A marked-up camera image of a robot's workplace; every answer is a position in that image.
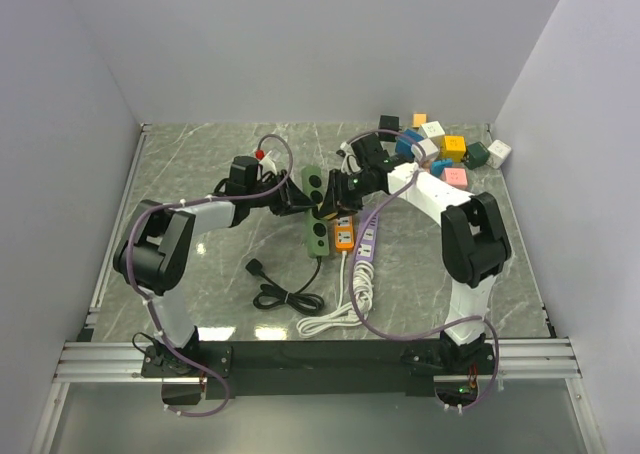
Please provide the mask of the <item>green power strip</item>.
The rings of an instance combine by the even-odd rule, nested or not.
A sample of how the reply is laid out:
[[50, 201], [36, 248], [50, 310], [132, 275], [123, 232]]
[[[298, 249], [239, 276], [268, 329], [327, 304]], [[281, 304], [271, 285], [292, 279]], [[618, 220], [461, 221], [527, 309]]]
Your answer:
[[311, 258], [326, 257], [330, 253], [327, 222], [318, 216], [322, 204], [323, 181], [321, 169], [307, 165], [301, 171], [303, 193], [311, 200], [311, 209], [306, 213], [306, 247]]

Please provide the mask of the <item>white plug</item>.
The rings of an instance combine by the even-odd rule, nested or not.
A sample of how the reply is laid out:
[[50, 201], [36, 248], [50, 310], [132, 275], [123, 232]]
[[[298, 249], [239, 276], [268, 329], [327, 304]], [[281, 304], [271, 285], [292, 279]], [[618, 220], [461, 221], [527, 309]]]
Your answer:
[[431, 139], [422, 139], [411, 145], [411, 152], [416, 161], [426, 162], [435, 160], [440, 148]]

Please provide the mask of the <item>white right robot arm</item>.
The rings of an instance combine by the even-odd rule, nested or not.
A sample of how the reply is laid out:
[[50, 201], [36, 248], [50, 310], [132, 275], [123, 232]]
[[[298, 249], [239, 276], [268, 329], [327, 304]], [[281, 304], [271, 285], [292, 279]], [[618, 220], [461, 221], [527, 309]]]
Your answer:
[[444, 344], [439, 361], [444, 369], [460, 373], [474, 360], [490, 323], [489, 298], [498, 275], [511, 256], [511, 245], [499, 205], [493, 195], [472, 195], [424, 170], [425, 144], [411, 143], [413, 156], [390, 155], [379, 139], [380, 130], [365, 131], [348, 140], [359, 165], [355, 173], [329, 174], [320, 217], [352, 215], [365, 197], [383, 192], [401, 199], [437, 223], [441, 256], [452, 279], [448, 316], [436, 328]]

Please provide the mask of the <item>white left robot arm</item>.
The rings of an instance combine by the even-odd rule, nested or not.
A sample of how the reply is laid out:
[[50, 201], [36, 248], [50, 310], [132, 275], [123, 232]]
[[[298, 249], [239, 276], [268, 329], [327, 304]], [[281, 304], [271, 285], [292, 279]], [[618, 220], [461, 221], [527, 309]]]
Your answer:
[[177, 288], [195, 237], [239, 225], [253, 209], [288, 216], [316, 207], [319, 196], [306, 194], [286, 170], [265, 160], [234, 158], [229, 174], [202, 199], [163, 204], [145, 199], [135, 208], [113, 255], [113, 267], [131, 285], [150, 313], [154, 334], [170, 345], [164, 363], [176, 375], [193, 373], [200, 362], [197, 327]]

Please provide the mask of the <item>dark blue plug cube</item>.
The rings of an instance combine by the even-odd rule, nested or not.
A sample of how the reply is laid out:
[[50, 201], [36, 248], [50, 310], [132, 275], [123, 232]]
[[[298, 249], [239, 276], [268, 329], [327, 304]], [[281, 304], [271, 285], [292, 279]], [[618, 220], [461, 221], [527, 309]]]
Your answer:
[[412, 152], [412, 146], [414, 143], [418, 143], [423, 137], [412, 129], [406, 129], [403, 132], [402, 137], [396, 138], [395, 153], [402, 155], [408, 159], [412, 159], [414, 154]]

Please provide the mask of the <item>black plug cube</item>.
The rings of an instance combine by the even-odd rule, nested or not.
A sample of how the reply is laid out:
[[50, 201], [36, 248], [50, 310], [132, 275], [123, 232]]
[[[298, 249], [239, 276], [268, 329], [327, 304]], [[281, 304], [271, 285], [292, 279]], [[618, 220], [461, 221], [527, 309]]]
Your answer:
[[381, 115], [378, 122], [378, 132], [382, 134], [391, 134], [392, 132], [400, 132], [401, 124], [397, 116]]

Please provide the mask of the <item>teal plug cube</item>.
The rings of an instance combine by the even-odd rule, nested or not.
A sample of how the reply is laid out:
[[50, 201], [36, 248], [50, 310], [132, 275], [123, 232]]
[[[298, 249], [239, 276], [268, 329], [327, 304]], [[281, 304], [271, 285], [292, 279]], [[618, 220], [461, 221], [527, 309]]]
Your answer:
[[430, 166], [430, 173], [435, 177], [440, 177], [446, 168], [453, 166], [453, 160], [450, 158], [434, 161]]

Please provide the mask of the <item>white plug cube back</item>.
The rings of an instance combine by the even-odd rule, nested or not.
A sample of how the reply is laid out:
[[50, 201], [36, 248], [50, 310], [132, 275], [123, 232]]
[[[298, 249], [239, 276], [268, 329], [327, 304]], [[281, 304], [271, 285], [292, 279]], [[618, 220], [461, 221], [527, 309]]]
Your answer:
[[419, 133], [424, 138], [437, 138], [444, 136], [445, 130], [438, 121], [431, 121], [421, 124]]

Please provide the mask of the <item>white plug cube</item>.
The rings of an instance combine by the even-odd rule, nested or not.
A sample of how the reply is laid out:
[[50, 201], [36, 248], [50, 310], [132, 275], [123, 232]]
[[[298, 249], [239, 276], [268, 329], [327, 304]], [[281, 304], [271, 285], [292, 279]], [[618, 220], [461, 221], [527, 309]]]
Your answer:
[[419, 133], [424, 138], [437, 138], [444, 136], [445, 130], [438, 121], [431, 121], [421, 124]]
[[501, 140], [494, 140], [488, 147], [489, 158], [487, 164], [493, 169], [499, 169], [510, 156], [512, 148]]

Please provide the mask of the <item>pink plug cube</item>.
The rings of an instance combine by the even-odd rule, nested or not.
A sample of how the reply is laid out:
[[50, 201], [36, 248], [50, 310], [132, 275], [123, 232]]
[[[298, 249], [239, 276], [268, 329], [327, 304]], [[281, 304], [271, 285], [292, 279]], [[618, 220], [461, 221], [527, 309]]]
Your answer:
[[450, 186], [465, 190], [468, 187], [468, 177], [463, 168], [448, 167], [442, 172], [441, 179]]

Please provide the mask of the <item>yellow plug cube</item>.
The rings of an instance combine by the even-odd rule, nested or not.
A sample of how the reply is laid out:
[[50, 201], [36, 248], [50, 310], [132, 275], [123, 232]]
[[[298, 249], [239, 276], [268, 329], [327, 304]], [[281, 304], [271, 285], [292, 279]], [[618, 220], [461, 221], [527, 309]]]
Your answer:
[[445, 159], [451, 159], [454, 163], [460, 163], [467, 152], [465, 138], [458, 135], [445, 135], [441, 145], [441, 155]]

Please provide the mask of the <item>dark green plug cube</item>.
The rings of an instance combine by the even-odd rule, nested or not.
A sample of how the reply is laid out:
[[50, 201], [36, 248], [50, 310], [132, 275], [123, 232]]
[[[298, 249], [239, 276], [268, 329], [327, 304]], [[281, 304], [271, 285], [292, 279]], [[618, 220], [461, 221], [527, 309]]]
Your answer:
[[474, 142], [466, 148], [463, 164], [471, 170], [484, 166], [490, 157], [488, 148], [482, 142]]

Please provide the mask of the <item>white plug cube right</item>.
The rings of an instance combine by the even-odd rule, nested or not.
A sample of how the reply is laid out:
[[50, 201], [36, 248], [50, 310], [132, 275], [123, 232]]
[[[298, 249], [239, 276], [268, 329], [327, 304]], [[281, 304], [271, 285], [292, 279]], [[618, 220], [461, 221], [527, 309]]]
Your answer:
[[499, 169], [510, 156], [512, 148], [501, 140], [494, 140], [488, 147], [489, 158], [487, 164], [493, 169]]

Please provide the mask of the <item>orange power strip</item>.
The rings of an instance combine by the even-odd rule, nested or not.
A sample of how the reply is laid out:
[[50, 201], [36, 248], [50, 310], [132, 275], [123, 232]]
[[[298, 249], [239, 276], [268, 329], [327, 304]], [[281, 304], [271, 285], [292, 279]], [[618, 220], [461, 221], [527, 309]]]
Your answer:
[[348, 253], [354, 249], [355, 231], [351, 215], [339, 217], [334, 221], [334, 246], [339, 253]]

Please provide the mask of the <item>purple power strip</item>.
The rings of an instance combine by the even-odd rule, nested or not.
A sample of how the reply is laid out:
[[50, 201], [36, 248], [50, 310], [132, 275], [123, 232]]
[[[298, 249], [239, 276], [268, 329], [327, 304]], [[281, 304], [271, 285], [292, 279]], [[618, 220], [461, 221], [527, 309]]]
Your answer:
[[374, 260], [379, 215], [376, 214], [369, 222], [367, 222], [370, 214], [370, 210], [363, 210], [359, 214], [358, 235], [360, 235], [362, 239], [356, 250], [357, 262], [364, 261], [373, 263]]

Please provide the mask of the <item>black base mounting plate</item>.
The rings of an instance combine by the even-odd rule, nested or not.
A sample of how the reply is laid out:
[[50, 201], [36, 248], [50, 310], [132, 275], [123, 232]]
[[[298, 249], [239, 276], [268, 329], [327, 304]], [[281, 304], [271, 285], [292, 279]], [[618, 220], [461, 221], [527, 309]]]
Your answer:
[[437, 378], [490, 375], [493, 346], [479, 339], [458, 347], [444, 338], [389, 340], [202, 341], [193, 358], [222, 377], [176, 359], [166, 348], [146, 348], [143, 379], [206, 382], [205, 397], [402, 393], [432, 397]]

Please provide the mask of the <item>aluminium rail frame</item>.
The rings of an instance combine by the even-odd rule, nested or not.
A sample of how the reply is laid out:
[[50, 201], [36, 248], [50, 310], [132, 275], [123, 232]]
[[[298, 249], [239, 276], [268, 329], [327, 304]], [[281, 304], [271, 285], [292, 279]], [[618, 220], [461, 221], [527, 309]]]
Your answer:
[[[69, 392], [74, 384], [152, 385], [171, 397], [163, 408], [169, 410], [185, 398], [192, 404], [204, 399], [209, 377], [201, 371], [193, 376], [178, 376], [171, 369], [157, 366], [130, 343], [95, 343], [90, 339], [100, 318], [112, 270], [112, 255], [116, 242], [111, 240], [104, 256], [93, 292], [87, 318], [79, 339], [64, 344], [53, 376], [52, 386], [31, 447], [34, 453], [50, 453], [61, 424]], [[490, 339], [493, 350], [499, 352], [495, 373], [482, 376], [482, 381], [502, 390], [505, 382], [547, 382], [560, 380], [567, 392], [574, 430], [587, 453], [604, 450], [597, 432], [582, 373], [569, 338], [503, 338]], [[275, 396], [373, 395], [375, 389], [370, 372], [353, 364], [329, 366], [314, 370], [319, 386], [305, 386], [300, 372], [289, 368], [267, 368], [271, 381], [282, 380]]]

